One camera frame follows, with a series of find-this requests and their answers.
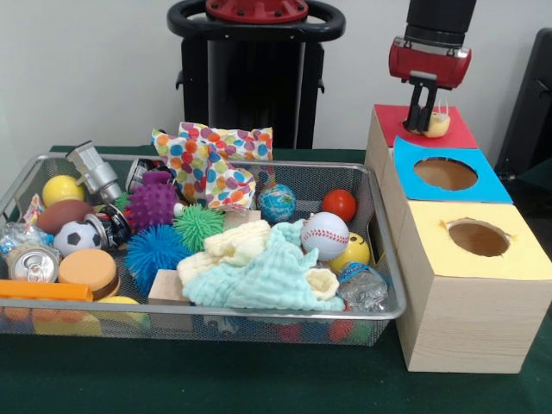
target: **light blue cloth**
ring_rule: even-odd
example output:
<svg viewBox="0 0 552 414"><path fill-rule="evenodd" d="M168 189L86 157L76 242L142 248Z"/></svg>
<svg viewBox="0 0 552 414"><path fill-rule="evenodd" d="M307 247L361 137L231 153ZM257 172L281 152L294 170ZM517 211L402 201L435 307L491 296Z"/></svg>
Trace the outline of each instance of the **light blue cloth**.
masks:
<svg viewBox="0 0 552 414"><path fill-rule="evenodd" d="M316 265L318 250L303 254L302 227L303 220L276 224L264 253L244 267L212 267L184 287L184 296L202 306L342 311L341 298L318 300L304 276Z"/></svg>

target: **circular hole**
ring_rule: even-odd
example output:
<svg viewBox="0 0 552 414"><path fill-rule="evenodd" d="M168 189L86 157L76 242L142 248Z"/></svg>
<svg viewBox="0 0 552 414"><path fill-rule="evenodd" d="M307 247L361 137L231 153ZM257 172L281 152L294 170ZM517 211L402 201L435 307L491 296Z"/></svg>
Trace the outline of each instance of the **circular hole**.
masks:
<svg viewBox="0 0 552 414"><path fill-rule="evenodd" d="M510 246L504 231L477 220L452 224L448 233L458 246L479 256L500 256Z"/></svg>
<svg viewBox="0 0 552 414"><path fill-rule="evenodd" d="M416 175L443 190L466 190L477 182L477 173L469 165L450 158L428 158L414 166Z"/></svg>

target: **metal mesh basket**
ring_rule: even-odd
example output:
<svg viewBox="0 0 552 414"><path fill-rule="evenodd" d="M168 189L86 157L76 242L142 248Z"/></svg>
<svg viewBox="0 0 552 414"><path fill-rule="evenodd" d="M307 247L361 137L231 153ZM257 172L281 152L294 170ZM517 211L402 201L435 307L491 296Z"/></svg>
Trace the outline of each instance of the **metal mesh basket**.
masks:
<svg viewBox="0 0 552 414"><path fill-rule="evenodd" d="M104 158L124 180L135 157ZM339 343L373 345L388 322L405 309L405 293L392 248L386 215L377 182L362 166L333 163L240 161L258 183L266 177L290 186L298 200L293 220L318 212L326 193L342 188L354 194L358 210L351 231L371 241L371 265L390 286L385 312L306 312L281 310L219 309L200 306L148 304L136 289L124 266L125 252L114 253L121 290L140 304L97 304L41 300L0 299L0 332L10 334L146 337L157 339L217 340L244 342ZM60 154L31 161L0 200L3 220L17 219L35 193L55 175L78 177L73 165ZM96 196L88 201L99 204ZM7 267L0 260L0 279Z"/></svg>

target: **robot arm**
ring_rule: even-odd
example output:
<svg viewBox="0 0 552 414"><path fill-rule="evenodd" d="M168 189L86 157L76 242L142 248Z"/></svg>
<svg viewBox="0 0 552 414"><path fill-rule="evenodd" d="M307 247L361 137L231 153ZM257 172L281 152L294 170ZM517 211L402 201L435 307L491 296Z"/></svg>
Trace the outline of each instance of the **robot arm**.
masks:
<svg viewBox="0 0 552 414"><path fill-rule="evenodd" d="M411 0L404 37L389 53L389 72L414 85L405 121L409 130L427 131L437 89L454 89L464 79L472 52L463 46L476 0ZM422 89L428 90L424 107Z"/></svg>

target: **shape sorter box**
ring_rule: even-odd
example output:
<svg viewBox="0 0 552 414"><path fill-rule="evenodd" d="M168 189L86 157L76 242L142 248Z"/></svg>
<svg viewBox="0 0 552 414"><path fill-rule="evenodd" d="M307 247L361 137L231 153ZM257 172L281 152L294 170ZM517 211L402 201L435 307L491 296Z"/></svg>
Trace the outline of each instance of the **shape sorter box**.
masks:
<svg viewBox="0 0 552 414"><path fill-rule="evenodd" d="M409 371L520 371L552 300L552 264L512 204L409 201L398 258Z"/></svg>
<svg viewBox="0 0 552 414"><path fill-rule="evenodd" d="M385 163L391 158L389 149L393 147L397 135L424 147L479 148L456 107L450 107L448 110L450 126L447 134L441 138L427 138L407 131L402 121L408 116L408 109L408 106L397 105L373 107L365 164L375 171L379 185L382 182Z"/></svg>
<svg viewBox="0 0 552 414"><path fill-rule="evenodd" d="M395 248L408 198L511 203L456 108L449 112L448 133L437 139L406 131L401 122L407 114L406 106L375 105L367 146L366 163L378 178Z"/></svg>

